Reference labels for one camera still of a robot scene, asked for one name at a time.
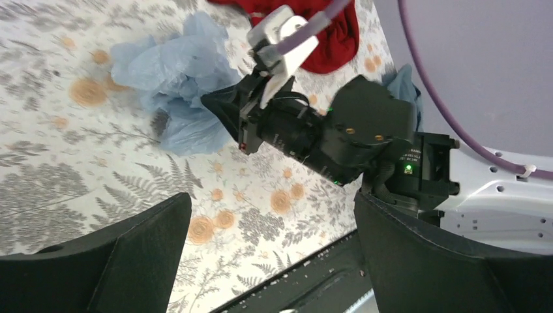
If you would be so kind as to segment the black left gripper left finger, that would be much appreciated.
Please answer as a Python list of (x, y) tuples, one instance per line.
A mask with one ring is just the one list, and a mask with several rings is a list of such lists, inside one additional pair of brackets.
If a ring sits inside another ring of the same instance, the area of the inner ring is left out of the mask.
[(1, 257), (2, 312), (165, 312), (192, 204), (144, 212), (34, 254)]

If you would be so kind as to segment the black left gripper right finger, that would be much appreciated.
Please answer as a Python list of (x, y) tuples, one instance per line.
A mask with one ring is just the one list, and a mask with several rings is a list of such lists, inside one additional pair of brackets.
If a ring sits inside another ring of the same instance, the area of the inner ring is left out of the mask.
[(358, 193), (355, 220), (381, 312), (551, 312), (552, 257), (467, 239)]

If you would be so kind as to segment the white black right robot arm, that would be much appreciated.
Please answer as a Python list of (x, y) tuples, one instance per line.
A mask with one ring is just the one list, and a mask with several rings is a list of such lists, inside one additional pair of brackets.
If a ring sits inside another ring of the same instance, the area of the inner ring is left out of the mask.
[(267, 144), (338, 186), (362, 189), (455, 235), (501, 248), (552, 253), (552, 182), (510, 173), (445, 134), (417, 132), (415, 110), (378, 82), (356, 76), (327, 113), (288, 80), (269, 96), (263, 72), (202, 96), (250, 155)]

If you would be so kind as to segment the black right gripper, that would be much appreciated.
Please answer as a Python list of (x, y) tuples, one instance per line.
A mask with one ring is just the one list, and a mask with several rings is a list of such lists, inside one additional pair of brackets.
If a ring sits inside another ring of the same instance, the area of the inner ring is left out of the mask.
[(292, 76), (261, 108), (268, 77), (253, 73), (238, 84), (200, 97), (201, 103), (222, 123), (238, 148), (246, 155), (261, 144), (271, 145), (305, 166), (323, 166), (318, 148), (323, 118), (308, 105), (308, 99), (292, 90)]

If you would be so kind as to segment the light blue plastic trash bag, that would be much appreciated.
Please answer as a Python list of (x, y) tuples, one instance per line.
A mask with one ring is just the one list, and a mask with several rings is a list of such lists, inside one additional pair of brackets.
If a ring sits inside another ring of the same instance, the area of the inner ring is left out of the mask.
[(145, 111), (168, 118), (159, 136), (162, 149), (179, 156), (210, 154), (230, 140), (200, 100), (241, 79), (228, 61), (227, 39), (225, 28), (195, 12), (184, 20), (182, 33), (162, 43), (148, 36), (111, 48), (112, 80), (134, 89)]

